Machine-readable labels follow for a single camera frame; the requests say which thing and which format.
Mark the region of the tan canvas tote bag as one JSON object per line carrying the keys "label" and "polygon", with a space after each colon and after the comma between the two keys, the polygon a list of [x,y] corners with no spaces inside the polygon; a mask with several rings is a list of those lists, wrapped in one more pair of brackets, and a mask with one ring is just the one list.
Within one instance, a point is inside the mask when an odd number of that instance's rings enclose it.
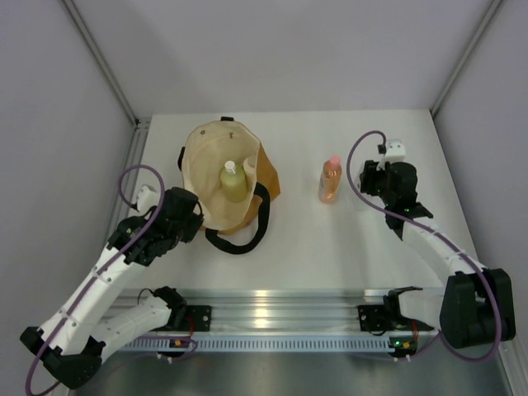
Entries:
{"label": "tan canvas tote bag", "polygon": [[266,235],[271,202],[281,193],[261,140],[243,123],[222,117],[189,134],[178,168],[183,187],[201,204],[209,243],[231,255],[255,249]]}

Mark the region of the green pump bottle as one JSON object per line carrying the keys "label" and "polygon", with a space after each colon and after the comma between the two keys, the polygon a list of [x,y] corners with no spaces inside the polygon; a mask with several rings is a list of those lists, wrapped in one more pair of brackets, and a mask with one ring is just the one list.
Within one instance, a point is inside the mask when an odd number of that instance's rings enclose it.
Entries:
{"label": "green pump bottle", "polygon": [[219,174],[222,190],[227,200],[238,203],[246,199],[248,187],[243,168],[235,161],[228,160]]}

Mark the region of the orange bottle with pink cap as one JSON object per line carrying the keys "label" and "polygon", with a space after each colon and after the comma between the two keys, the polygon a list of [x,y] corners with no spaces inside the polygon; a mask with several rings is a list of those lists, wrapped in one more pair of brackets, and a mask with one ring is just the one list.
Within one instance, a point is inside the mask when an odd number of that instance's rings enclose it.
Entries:
{"label": "orange bottle with pink cap", "polygon": [[324,163],[319,180],[318,198],[323,203],[332,204],[336,201],[341,177],[341,158],[337,155],[332,155]]}

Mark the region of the beige bottle with beige cap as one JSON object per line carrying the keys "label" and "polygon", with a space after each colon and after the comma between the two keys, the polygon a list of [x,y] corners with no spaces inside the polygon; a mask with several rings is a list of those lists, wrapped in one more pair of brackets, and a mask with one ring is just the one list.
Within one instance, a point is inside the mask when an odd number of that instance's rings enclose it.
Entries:
{"label": "beige bottle with beige cap", "polygon": [[246,158],[243,162],[243,170],[247,177],[255,177],[257,173],[257,158],[255,156]]}

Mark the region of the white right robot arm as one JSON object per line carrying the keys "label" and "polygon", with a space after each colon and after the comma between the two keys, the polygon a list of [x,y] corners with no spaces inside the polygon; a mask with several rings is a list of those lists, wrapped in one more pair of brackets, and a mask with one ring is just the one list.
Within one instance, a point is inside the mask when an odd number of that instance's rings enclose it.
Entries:
{"label": "white right robot arm", "polygon": [[440,296],[421,286],[393,290],[384,306],[385,321],[402,328],[416,319],[440,331],[453,349],[500,342],[516,336],[511,277],[502,269],[489,269],[463,252],[436,223],[434,215],[417,199],[417,169],[406,162],[365,162],[355,191],[378,210],[400,241],[406,243],[436,273],[443,285]]}

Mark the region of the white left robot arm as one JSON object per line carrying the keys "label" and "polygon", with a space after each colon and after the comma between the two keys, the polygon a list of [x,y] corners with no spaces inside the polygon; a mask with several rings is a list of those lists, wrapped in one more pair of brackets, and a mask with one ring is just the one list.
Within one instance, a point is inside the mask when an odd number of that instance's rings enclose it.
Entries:
{"label": "white left robot arm", "polygon": [[68,389],[83,387],[111,355],[135,339],[156,330],[177,330],[189,317],[185,299],[164,286],[128,312],[103,318],[133,279],[179,243],[189,243],[204,219],[198,197],[180,187],[159,196],[143,186],[133,207],[138,215],[118,223],[68,301],[42,325],[28,327],[20,336]]}

